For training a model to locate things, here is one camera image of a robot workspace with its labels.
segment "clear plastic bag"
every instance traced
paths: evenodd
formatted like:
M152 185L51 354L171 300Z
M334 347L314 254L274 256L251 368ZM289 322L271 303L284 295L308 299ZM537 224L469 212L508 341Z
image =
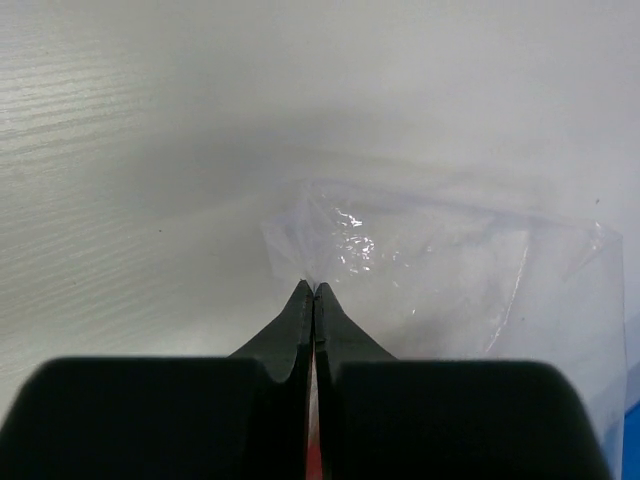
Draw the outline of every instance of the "clear plastic bag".
M448 196L304 184L263 224L278 284L329 282L400 358L535 359L585 402L620 475L626 393L621 237Z

